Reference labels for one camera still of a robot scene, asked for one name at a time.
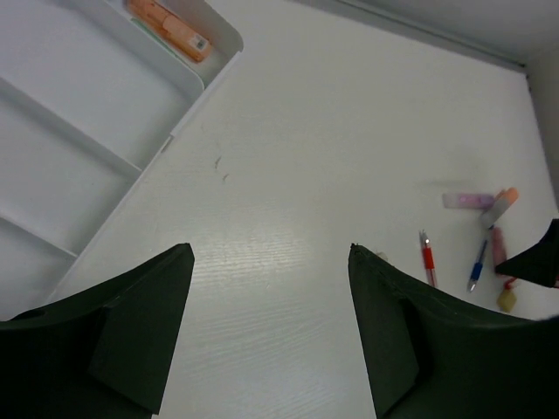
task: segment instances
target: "yellow object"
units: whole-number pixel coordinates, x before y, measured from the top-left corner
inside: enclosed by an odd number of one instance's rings
[[[197,63],[210,55],[210,41],[158,2],[127,0],[127,5],[130,12]]]
[[[503,290],[497,298],[497,305],[499,305],[499,308],[505,313],[512,312],[515,304],[516,296],[513,290]]]

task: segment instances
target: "pen cap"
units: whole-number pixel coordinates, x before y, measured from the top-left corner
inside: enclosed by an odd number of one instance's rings
[[[499,199],[495,201],[493,207],[481,214],[480,221],[483,226],[486,229],[490,228],[517,199],[518,190],[516,188],[507,189],[500,194]]]

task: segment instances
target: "white tray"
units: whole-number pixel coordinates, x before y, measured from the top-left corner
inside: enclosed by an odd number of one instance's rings
[[[202,63],[123,0],[3,4],[0,320],[49,299],[242,51],[203,0],[162,3],[213,44]]]

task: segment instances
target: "black object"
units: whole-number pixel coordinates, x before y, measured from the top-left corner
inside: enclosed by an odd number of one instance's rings
[[[179,244],[67,299],[0,323],[0,417],[159,413],[194,255]]]
[[[379,419],[559,417],[559,317],[473,306],[359,245],[349,283]]]
[[[559,219],[553,220],[542,240],[495,267],[501,275],[555,287],[559,276]]]

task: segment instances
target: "table surface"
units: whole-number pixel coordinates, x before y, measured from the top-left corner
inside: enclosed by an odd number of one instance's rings
[[[196,264],[161,418],[371,418],[349,291],[352,243],[496,309],[466,283],[483,231],[446,191],[520,200],[509,254],[557,216],[522,74],[287,0],[212,0],[245,40],[236,68],[144,178],[59,298],[188,242]],[[559,312],[518,288],[514,314]]]

